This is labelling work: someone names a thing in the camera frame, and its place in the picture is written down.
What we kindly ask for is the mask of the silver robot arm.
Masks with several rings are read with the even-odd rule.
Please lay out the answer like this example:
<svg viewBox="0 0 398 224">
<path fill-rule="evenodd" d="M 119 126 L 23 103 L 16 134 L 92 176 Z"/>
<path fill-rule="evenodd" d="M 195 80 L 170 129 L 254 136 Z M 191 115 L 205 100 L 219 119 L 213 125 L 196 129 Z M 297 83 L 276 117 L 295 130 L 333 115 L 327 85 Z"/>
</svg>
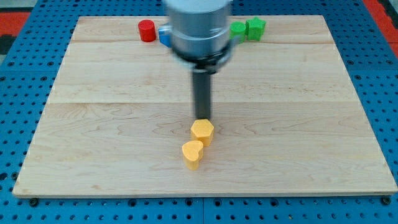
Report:
<svg viewBox="0 0 398 224">
<path fill-rule="evenodd" d="M 165 0 L 171 47 L 196 70 L 215 73 L 232 57 L 238 37 L 230 37 L 230 0 Z"/>
</svg>

